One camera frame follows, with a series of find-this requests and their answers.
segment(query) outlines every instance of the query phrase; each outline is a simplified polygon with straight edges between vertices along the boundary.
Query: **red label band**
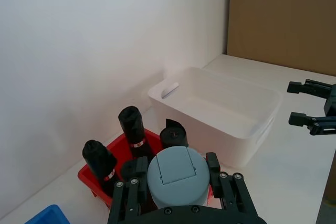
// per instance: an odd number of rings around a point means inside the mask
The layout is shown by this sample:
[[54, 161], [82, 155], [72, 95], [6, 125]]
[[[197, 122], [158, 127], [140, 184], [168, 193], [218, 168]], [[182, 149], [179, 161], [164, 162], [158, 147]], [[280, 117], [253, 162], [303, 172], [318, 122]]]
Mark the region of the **red label band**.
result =
[[113, 169], [113, 171], [109, 174], [109, 175], [107, 175], [105, 178], [104, 178], [104, 181], [109, 181], [113, 176], [114, 176], [114, 174], [115, 174], [115, 169]]
[[141, 142], [137, 143], [137, 144], [130, 144], [131, 148], [139, 148], [140, 146], [142, 146], [144, 143], [146, 142], [146, 139], [143, 139]]

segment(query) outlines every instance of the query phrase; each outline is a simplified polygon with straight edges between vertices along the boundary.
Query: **white wall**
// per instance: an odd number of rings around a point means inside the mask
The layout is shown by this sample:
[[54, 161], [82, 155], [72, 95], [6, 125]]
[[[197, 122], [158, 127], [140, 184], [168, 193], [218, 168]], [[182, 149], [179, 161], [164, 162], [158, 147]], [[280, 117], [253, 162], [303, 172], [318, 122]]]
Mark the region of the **white wall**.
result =
[[0, 0], [0, 217], [223, 51], [225, 0]]

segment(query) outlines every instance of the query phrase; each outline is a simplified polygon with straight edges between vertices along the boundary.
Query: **red plastic tray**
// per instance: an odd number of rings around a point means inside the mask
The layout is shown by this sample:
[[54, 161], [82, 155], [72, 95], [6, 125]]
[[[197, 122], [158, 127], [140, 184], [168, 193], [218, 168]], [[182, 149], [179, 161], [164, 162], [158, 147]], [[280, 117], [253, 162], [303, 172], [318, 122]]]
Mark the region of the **red plastic tray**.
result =
[[[158, 152], [160, 152], [162, 150], [160, 137], [157, 134], [155, 134], [155, 133], [153, 133], [149, 130], [146, 130], [146, 129], [145, 129], [145, 135], [146, 135], [146, 138], [149, 142], [149, 145], [153, 149], [153, 152], [156, 153], [156, 154]], [[118, 160], [117, 166], [115, 167], [115, 171], [118, 174], [119, 178], [121, 178], [120, 169], [121, 169], [122, 165], [126, 161], [129, 161], [129, 160], [133, 159], [125, 135], [121, 134], [117, 139], [115, 139], [112, 143], [110, 143], [106, 147], [107, 147], [108, 150], [110, 150], [114, 154], [114, 156]], [[85, 165], [78, 172], [78, 178], [79, 178], [79, 180], [81, 180], [85, 185], [87, 185], [91, 189], [91, 191], [92, 191], [92, 193], [95, 197], [98, 196], [99, 198], [101, 198], [105, 202], [105, 204], [108, 208], [111, 207], [112, 198], [102, 191], [98, 181], [96, 180], [95, 176], [91, 172], [88, 165]], [[212, 190], [211, 190], [211, 187], [210, 187], [209, 194], [208, 194], [208, 203], [209, 203], [209, 200], [212, 198], [212, 195], [213, 195], [213, 193], [212, 193]]]

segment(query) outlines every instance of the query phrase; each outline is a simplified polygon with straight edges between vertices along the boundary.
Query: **blue plastic bin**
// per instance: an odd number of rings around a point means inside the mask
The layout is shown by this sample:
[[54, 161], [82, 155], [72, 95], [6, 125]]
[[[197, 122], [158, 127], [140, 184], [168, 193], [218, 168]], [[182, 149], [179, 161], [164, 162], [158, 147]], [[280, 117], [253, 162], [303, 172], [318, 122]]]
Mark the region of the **blue plastic bin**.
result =
[[51, 205], [32, 217], [26, 224], [70, 224], [57, 205]]

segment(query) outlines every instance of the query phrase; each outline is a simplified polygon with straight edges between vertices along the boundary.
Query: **screw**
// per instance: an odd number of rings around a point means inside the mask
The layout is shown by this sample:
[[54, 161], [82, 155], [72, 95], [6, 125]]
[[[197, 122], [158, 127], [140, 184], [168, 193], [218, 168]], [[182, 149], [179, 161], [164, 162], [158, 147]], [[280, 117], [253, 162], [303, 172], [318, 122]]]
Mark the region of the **screw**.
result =
[[171, 215], [173, 210], [170, 207], [167, 207], [166, 209], [164, 209], [163, 212], [164, 212], [165, 215]]
[[191, 208], [191, 212], [193, 212], [194, 214], [198, 213], [199, 212], [199, 207], [198, 206], [193, 206]]

